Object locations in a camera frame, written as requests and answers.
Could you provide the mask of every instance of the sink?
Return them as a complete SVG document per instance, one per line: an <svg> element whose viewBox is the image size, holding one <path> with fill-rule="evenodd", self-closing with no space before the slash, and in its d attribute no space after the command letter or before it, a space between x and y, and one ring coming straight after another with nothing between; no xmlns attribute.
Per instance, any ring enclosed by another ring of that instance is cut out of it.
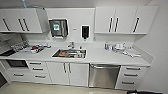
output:
<svg viewBox="0 0 168 94"><path fill-rule="evenodd" d="M64 57L64 58L85 58L86 50L59 49L52 57Z"/></svg>

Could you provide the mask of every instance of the dishwasher handle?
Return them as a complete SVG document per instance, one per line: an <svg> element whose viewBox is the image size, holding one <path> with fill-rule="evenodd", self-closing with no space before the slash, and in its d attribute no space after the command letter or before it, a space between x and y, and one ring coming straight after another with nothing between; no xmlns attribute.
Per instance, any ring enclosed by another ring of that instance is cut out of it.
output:
<svg viewBox="0 0 168 94"><path fill-rule="evenodd" d="M96 65L94 65L94 64L91 64L90 66L91 66L91 67L93 67L93 68L96 68L96 69L111 69L111 68L120 68L120 66L104 67L104 66L96 66Z"/></svg>

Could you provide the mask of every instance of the dishwasher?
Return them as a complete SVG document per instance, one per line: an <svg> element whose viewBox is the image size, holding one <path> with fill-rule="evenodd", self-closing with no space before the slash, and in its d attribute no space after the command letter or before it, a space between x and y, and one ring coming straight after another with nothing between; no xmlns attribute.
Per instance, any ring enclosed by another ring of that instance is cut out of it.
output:
<svg viewBox="0 0 168 94"><path fill-rule="evenodd" d="M119 65L90 64L89 87L114 89L120 67Z"/></svg>

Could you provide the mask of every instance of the faucet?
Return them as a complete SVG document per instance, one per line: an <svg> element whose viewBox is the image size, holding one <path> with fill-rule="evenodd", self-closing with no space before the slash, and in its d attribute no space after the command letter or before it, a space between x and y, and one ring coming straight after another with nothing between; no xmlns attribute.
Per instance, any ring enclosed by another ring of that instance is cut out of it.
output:
<svg viewBox="0 0 168 94"><path fill-rule="evenodd" d="M68 45L68 47L72 47L72 49L74 49L74 42L70 42L70 44Z"/></svg>

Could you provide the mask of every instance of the countertop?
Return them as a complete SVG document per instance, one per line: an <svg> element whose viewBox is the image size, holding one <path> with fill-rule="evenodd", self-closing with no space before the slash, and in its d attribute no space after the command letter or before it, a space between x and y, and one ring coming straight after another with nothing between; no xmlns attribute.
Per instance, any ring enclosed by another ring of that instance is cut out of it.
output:
<svg viewBox="0 0 168 94"><path fill-rule="evenodd" d="M124 54L118 54L114 53L113 51L107 51L103 48L86 49L85 58L52 57L59 49L66 48L45 48L43 51L36 54L32 54L31 52L17 52L10 56L0 56L0 59L150 66L150 64L141 57L132 58Z"/></svg>

